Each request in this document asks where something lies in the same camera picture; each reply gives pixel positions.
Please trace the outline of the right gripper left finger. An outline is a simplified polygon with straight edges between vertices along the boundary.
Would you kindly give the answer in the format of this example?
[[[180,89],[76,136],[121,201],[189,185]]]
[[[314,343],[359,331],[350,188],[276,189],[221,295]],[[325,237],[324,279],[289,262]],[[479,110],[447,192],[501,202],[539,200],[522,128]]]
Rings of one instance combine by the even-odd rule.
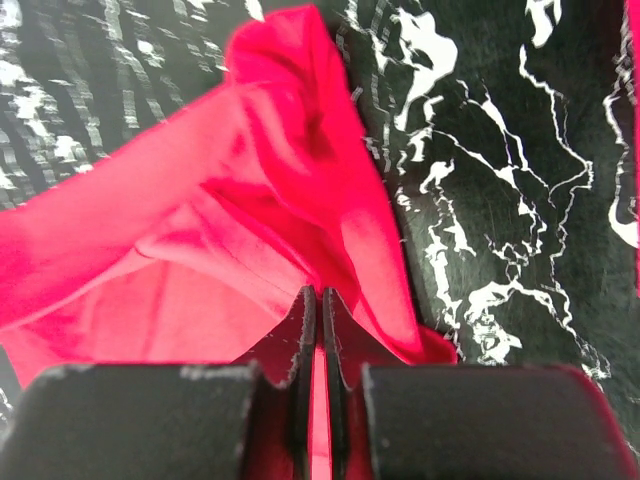
[[[228,364],[66,365],[26,390],[5,479],[306,479],[316,297]]]

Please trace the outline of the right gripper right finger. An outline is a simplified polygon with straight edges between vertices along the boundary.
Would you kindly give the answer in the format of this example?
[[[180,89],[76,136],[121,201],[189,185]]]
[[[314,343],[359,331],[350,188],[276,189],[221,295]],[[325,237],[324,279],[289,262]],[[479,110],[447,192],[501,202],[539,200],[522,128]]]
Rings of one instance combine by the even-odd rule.
[[[602,392],[564,365],[401,362],[323,295],[336,479],[634,479]]]

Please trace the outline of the crimson t shirt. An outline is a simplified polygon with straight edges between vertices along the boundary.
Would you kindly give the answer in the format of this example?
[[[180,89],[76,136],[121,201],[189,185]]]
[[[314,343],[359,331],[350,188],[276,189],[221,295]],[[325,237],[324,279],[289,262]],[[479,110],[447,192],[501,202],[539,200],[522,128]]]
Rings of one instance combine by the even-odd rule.
[[[314,5],[238,29],[223,83],[1,215],[1,343],[66,365],[228,364],[314,290],[308,479],[332,475],[323,295],[401,362],[453,364],[415,316],[387,192]]]
[[[633,71],[632,80],[634,83],[635,105],[633,106],[634,125],[633,125],[633,146],[632,154],[635,174],[634,186],[635,193],[639,194],[639,0],[625,1],[626,13],[628,16],[628,24],[631,35],[631,50],[633,54]]]

